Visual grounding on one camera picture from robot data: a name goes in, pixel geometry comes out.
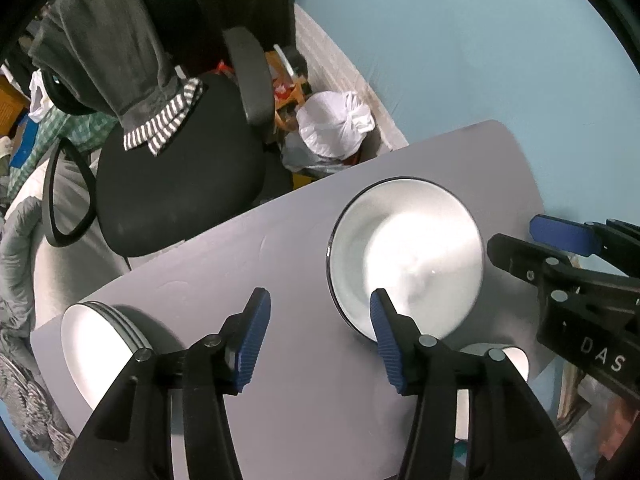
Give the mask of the person's right hand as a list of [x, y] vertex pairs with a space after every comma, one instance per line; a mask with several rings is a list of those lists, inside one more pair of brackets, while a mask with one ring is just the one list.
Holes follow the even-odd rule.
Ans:
[[599, 452], [606, 460], [613, 456], [623, 444], [639, 411], [622, 398], [614, 398], [608, 404], [606, 419], [600, 432]]

